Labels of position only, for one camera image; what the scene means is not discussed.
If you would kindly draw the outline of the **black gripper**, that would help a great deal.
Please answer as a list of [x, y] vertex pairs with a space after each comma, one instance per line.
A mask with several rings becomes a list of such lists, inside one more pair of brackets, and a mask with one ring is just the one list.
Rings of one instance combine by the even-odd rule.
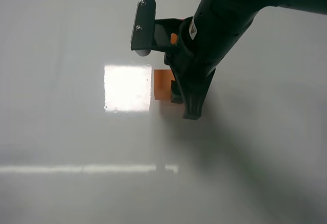
[[198, 120], [216, 68], [215, 27], [203, 19], [182, 20], [177, 34], [176, 54], [167, 54], [165, 64], [171, 68], [171, 103], [182, 104], [183, 118]]

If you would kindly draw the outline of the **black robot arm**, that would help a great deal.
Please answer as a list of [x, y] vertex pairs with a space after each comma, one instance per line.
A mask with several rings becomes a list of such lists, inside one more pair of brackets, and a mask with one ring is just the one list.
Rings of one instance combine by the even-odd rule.
[[265, 7], [326, 14], [326, 0], [201, 0], [180, 26], [178, 51], [165, 57], [176, 80], [172, 101], [184, 104], [185, 119], [201, 117], [216, 66]]

